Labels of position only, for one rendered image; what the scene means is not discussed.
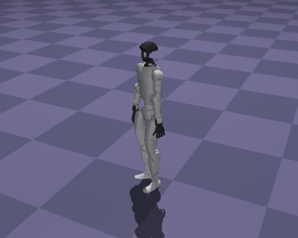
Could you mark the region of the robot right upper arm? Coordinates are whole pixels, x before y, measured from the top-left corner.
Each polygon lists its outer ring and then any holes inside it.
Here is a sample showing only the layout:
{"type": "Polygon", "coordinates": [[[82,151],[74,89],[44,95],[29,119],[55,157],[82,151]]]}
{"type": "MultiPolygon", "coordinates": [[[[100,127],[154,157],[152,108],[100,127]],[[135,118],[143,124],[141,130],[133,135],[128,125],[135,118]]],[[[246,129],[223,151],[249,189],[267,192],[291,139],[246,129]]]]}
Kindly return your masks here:
{"type": "MultiPolygon", "coordinates": [[[[139,68],[139,65],[140,65],[140,64],[141,64],[141,63],[136,64],[137,80],[138,80],[138,68],[139,68]]],[[[138,81],[139,81],[139,80],[138,80],[138,81]]],[[[139,90],[139,82],[136,83],[136,84],[134,85],[134,89],[135,89],[137,92],[140,92],[140,90],[139,90]]]]}

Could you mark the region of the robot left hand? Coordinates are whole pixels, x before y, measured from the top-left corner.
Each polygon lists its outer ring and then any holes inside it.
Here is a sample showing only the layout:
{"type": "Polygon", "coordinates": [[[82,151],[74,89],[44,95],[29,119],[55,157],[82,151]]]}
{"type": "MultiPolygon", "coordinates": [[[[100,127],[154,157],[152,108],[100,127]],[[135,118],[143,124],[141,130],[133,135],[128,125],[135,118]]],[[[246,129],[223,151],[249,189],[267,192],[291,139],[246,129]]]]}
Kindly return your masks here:
{"type": "Polygon", "coordinates": [[[155,119],[155,125],[156,125],[156,128],[155,128],[155,132],[153,133],[153,136],[155,135],[156,133],[156,138],[160,138],[162,137],[163,135],[165,135],[165,132],[164,132],[164,127],[162,126],[163,123],[161,124],[157,124],[157,121],[155,119]],[[159,135],[159,136],[158,136],[159,135]]]}

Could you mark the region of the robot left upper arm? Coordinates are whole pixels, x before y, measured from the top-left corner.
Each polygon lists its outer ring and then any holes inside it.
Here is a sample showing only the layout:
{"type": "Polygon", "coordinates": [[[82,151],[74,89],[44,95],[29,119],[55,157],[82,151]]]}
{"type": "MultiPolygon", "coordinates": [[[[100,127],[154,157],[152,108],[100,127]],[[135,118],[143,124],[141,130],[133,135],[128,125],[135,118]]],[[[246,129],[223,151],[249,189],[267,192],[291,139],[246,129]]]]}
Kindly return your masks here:
{"type": "Polygon", "coordinates": [[[152,79],[153,79],[154,94],[151,95],[150,101],[153,102],[153,99],[156,96],[159,96],[160,99],[161,99],[162,81],[163,81],[164,76],[163,76],[163,72],[158,70],[158,69],[153,69],[151,76],[152,76],[152,79]]]}

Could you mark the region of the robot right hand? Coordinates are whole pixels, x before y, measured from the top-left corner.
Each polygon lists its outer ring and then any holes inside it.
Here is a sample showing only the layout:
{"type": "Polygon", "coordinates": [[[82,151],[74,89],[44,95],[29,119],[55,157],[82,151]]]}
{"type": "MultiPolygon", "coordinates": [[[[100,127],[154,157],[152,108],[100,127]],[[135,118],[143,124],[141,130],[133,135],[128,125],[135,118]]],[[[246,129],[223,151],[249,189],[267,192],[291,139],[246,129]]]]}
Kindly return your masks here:
{"type": "Polygon", "coordinates": [[[136,106],[135,105],[133,105],[133,114],[132,114],[132,122],[134,123],[134,119],[135,119],[135,113],[136,113],[136,111],[138,111],[139,110],[139,108],[136,110],[136,106]]]}

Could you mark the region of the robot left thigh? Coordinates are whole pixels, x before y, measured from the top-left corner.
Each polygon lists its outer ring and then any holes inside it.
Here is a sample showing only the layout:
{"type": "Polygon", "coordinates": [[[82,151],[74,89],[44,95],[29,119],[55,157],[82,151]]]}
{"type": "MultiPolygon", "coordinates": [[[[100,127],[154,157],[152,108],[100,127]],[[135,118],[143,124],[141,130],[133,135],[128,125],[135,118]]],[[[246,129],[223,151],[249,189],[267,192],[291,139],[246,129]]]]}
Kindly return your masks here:
{"type": "Polygon", "coordinates": [[[156,133],[153,136],[153,133],[155,132],[155,118],[153,115],[151,115],[150,120],[148,120],[147,122],[147,126],[146,126],[146,131],[145,131],[145,146],[146,146],[146,151],[148,156],[151,157],[151,159],[153,160],[155,153],[159,152],[156,149],[156,145],[157,145],[157,140],[158,138],[156,138],[156,133]]]}

